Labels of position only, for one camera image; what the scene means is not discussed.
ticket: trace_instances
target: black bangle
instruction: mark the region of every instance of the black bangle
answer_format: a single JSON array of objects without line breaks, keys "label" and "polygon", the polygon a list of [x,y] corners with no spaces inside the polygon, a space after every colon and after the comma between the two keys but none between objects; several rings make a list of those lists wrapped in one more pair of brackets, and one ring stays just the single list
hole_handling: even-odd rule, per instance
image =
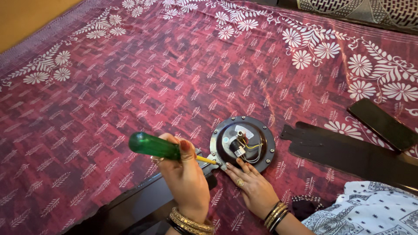
[{"label": "black bangle", "polygon": [[172,221],[170,218],[167,218],[167,223],[173,227],[178,233],[181,235],[193,235],[186,231],[184,228],[180,227],[178,224],[176,224],[174,221]]},{"label": "black bangle", "polygon": [[273,208],[271,209],[270,213],[267,214],[267,216],[265,217],[264,221],[267,220],[267,218],[270,216],[270,214],[273,212],[273,210],[276,208],[276,206],[280,203],[281,201],[279,200],[276,205],[273,206]]},{"label": "black bangle", "polygon": [[269,232],[273,232],[276,230],[277,225],[279,225],[280,221],[283,220],[283,218],[289,213],[289,210],[286,208],[285,211],[283,211],[279,216],[277,216],[277,219],[272,223],[270,226]]}]

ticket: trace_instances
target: screwdriver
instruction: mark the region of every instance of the screwdriver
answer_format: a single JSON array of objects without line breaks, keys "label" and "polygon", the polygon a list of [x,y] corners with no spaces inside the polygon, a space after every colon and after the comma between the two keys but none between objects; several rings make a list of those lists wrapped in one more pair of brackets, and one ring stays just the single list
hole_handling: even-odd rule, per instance
[{"label": "screwdriver", "polygon": [[[129,149],[135,153],[152,155],[170,160],[180,160],[178,144],[149,135],[145,132],[135,132],[129,137]],[[196,160],[221,166],[221,163],[197,156]]]}]

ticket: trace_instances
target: orange wall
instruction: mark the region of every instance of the orange wall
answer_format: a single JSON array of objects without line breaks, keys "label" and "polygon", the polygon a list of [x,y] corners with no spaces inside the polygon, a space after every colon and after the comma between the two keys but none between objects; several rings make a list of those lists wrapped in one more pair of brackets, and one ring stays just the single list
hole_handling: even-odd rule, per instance
[{"label": "orange wall", "polygon": [[0,0],[0,53],[78,2],[80,0]]}]

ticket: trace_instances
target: hand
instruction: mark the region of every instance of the hand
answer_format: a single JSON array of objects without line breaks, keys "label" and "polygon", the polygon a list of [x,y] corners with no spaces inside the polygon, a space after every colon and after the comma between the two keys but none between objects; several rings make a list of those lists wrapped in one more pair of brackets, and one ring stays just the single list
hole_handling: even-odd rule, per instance
[{"label": "hand", "polygon": [[251,164],[244,163],[240,158],[237,158],[237,163],[244,172],[230,163],[227,163],[228,169],[225,172],[235,184],[238,179],[244,181],[241,189],[245,205],[252,213],[264,220],[279,198],[271,184]]},{"label": "hand", "polygon": [[161,139],[179,145],[181,160],[164,159],[158,163],[179,212],[185,217],[203,223],[209,210],[209,186],[202,169],[195,160],[193,144],[187,140],[175,138],[169,133],[159,136]]}]

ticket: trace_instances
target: green screwdriver handle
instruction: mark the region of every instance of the green screwdriver handle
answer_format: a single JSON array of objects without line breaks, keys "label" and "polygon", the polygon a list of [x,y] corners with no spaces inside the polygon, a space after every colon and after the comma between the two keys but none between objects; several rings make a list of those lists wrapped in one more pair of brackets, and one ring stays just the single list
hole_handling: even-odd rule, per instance
[{"label": "green screwdriver handle", "polygon": [[135,153],[143,153],[170,160],[180,160],[178,144],[149,135],[135,132],[129,137],[129,148]]}]

